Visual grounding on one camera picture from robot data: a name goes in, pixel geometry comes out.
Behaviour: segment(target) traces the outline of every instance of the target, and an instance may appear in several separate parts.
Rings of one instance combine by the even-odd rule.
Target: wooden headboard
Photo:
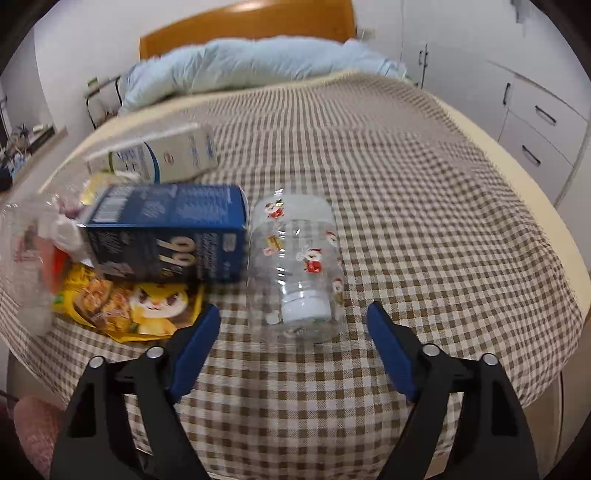
[[[345,42],[355,37],[351,0],[247,0],[188,17],[139,39],[148,59],[214,38],[302,35]]]

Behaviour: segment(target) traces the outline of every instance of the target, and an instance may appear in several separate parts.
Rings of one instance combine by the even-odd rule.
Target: yellow package
[[[117,283],[75,264],[53,303],[55,313],[107,334],[117,342],[169,338],[201,312],[203,285]]]

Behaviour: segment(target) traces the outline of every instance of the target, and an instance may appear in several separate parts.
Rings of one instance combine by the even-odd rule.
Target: blue box
[[[114,280],[236,281],[248,204],[236,185],[112,186],[79,223],[99,274]]]

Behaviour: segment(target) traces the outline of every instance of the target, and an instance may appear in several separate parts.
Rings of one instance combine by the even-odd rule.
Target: checkered bedsheet
[[[377,476],[410,406],[388,385],[367,334],[374,300],[422,342],[453,356],[493,352],[524,406],[574,351],[583,318],[552,247],[483,152],[425,93],[350,74],[212,99],[153,123],[189,119],[212,125],[220,154],[203,182],[239,184],[251,206],[279,188],[329,200],[346,284],[344,333],[297,352],[251,339],[244,282],[209,288],[222,329],[194,390],[176,408],[211,473]],[[71,164],[51,187],[82,171]],[[0,334],[65,400],[93,355],[117,361],[146,348],[66,319],[32,338],[17,312],[4,294]],[[128,405],[137,444],[149,450],[133,398]],[[438,453],[449,449],[459,413],[456,394]]]

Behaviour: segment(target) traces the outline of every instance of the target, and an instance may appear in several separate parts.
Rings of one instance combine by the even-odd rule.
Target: wall socket
[[[375,28],[357,28],[355,36],[361,41],[372,40],[375,38]]]

